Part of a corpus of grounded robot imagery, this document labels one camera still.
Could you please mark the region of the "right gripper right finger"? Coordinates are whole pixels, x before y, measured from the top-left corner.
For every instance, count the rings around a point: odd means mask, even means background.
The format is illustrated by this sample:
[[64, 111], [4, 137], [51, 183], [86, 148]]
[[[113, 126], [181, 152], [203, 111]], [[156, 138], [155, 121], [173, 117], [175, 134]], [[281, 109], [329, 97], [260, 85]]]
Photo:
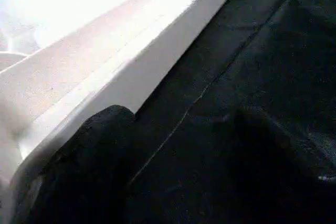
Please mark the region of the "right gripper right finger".
[[335, 223], [335, 140], [259, 107], [235, 111], [240, 174], [263, 223]]

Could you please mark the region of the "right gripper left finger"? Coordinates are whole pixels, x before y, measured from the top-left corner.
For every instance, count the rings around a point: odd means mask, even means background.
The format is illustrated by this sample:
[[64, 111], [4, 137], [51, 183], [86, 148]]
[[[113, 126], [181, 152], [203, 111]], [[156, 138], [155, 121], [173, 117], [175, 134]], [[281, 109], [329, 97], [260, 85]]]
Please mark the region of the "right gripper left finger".
[[42, 169], [16, 223], [122, 223], [134, 120], [120, 105], [87, 119]]

